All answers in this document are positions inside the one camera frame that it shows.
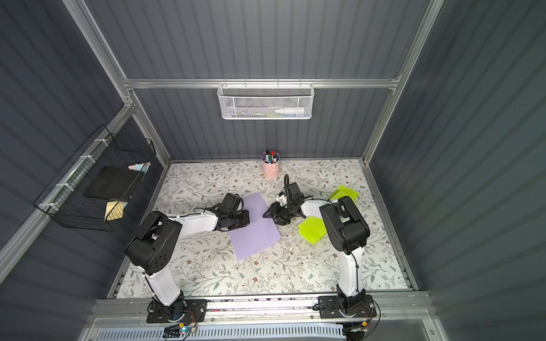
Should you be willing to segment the lavender paper sheet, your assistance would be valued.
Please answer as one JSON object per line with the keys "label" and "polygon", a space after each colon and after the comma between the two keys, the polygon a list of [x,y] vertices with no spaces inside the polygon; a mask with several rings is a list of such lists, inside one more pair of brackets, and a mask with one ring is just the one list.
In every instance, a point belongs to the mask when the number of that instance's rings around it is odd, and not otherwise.
{"label": "lavender paper sheet", "polygon": [[266,250],[281,239],[273,219],[263,217],[268,207],[260,193],[244,197],[244,209],[249,211],[250,224],[229,232],[237,262]]}

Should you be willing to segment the lime green paper sheet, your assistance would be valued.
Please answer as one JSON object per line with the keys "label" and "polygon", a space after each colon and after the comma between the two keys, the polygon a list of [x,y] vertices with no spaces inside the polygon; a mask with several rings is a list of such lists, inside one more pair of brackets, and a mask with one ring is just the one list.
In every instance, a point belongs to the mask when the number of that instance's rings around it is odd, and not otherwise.
{"label": "lime green paper sheet", "polygon": [[310,244],[316,244],[327,233],[326,226],[322,219],[308,217],[298,225],[299,234]]}

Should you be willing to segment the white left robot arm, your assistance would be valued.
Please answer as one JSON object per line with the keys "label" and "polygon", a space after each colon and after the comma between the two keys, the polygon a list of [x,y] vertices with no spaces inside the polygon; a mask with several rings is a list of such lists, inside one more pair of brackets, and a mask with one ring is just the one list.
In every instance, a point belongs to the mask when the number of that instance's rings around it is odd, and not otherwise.
{"label": "white left robot arm", "polygon": [[125,254],[143,271],[156,301],[170,308],[183,298],[169,268],[180,238],[202,232],[229,232],[249,224],[250,213],[244,209],[243,198],[232,193],[219,204],[198,207],[186,215],[168,216],[155,210],[142,220]]}

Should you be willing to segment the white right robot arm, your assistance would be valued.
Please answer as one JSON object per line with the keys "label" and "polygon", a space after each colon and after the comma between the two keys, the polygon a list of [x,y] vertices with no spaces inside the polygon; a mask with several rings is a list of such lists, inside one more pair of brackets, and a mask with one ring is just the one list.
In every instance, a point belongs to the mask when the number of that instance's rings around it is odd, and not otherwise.
{"label": "white right robot arm", "polygon": [[286,199],[286,204],[274,202],[264,212],[264,218],[286,225],[293,217],[316,217],[326,228],[326,234],[335,250],[342,253],[339,263],[339,280],[336,286],[340,306],[350,308],[365,299],[361,275],[362,257],[367,239],[371,235],[353,199],[348,196],[333,201],[312,199]]}

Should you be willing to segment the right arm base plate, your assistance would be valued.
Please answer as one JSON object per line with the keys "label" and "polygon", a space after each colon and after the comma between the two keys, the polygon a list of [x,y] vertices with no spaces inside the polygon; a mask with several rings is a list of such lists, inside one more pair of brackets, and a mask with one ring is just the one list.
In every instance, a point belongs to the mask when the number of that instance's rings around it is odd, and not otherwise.
{"label": "right arm base plate", "polygon": [[353,297],[348,300],[338,296],[320,296],[311,308],[318,311],[322,319],[363,318],[370,320],[378,313],[371,296]]}

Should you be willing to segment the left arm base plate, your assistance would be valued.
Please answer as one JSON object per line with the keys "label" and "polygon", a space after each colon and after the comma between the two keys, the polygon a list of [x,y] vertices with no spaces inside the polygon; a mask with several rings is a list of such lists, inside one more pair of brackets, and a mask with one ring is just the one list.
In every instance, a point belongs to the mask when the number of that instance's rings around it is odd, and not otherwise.
{"label": "left arm base plate", "polygon": [[163,305],[156,298],[148,305],[147,323],[199,323],[203,322],[208,302],[203,299],[178,299],[170,306]]}

